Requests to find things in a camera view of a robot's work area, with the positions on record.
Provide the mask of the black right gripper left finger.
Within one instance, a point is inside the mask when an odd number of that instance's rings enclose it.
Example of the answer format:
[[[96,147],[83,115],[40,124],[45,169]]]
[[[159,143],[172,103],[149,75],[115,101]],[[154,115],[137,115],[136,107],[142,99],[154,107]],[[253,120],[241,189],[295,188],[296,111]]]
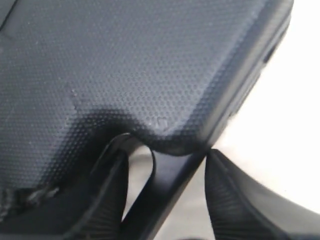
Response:
[[[112,140],[100,156],[89,179],[89,203],[64,240],[116,240],[127,202],[129,156],[122,148],[130,139]]]

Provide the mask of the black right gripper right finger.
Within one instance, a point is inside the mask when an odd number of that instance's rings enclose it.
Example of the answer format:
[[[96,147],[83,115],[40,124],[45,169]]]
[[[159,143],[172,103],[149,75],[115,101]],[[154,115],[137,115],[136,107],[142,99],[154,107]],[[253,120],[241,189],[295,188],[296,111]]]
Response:
[[[212,149],[205,196],[217,240],[318,240],[320,215],[258,183]]]

